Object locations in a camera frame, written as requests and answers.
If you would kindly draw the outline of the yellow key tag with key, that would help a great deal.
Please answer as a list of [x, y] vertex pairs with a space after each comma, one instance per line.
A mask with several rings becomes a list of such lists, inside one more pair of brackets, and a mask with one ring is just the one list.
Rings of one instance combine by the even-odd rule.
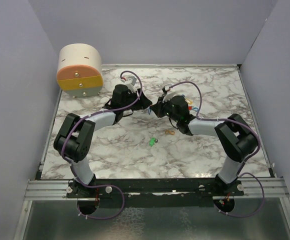
[[192, 105], [192, 104], [193, 104], [193, 102], [192, 102], [191, 100], [189, 100], [189, 99], [187, 99], [186, 102], [187, 102], [189, 105]]

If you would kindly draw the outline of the blue window tag with key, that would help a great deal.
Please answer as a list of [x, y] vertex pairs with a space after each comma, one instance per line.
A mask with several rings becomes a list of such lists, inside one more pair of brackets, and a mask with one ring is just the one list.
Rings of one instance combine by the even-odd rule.
[[147, 108], [147, 112], [148, 112], [148, 114], [150, 115], [151, 112], [152, 112], [152, 109], [151, 109], [150, 107], [148, 107], [148, 108]]

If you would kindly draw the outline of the green key tag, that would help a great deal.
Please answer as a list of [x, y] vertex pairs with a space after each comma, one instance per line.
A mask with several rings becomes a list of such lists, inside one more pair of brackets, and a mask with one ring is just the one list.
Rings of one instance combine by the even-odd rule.
[[158, 142], [158, 140], [156, 138], [152, 137], [149, 141], [149, 146], [153, 147], [157, 142]]

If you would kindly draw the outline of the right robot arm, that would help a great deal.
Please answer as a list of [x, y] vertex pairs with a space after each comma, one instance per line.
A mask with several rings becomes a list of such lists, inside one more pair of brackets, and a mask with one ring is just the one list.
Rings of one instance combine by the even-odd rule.
[[232, 191], [232, 183], [236, 181], [246, 161], [260, 150], [258, 135], [239, 114], [220, 119], [200, 118], [190, 113], [188, 103], [181, 95], [168, 101], [161, 96], [150, 109], [158, 118], [168, 117], [176, 122], [176, 128], [184, 135], [218, 137], [226, 153], [214, 184], [215, 191], [221, 196]]

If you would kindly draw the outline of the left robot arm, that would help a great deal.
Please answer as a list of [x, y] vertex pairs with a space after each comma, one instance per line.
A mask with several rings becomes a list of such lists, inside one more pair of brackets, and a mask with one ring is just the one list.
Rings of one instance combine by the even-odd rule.
[[152, 105], [140, 88], [131, 90], [126, 85], [115, 86], [111, 99], [104, 107], [86, 117], [69, 113], [63, 121], [53, 143], [53, 148], [70, 164], [74, 180], [79, 183], [82, 196], [91, 197], [96, 190], [96, 176], [89, 166], [87, 154], [93, 134], [104, 127], [117, 124], [124, 111], [145, 110]]

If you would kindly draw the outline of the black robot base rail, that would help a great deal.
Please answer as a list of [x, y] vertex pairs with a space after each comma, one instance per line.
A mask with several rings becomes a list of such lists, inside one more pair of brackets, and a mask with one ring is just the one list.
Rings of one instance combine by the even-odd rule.
[[70, 200], [107, 209], [212, 207], [213, 199], [244, 195], [241, 181], [222, 186], [214, 178], [97, 179], [94, 188], [69, 180], [66, 191]]

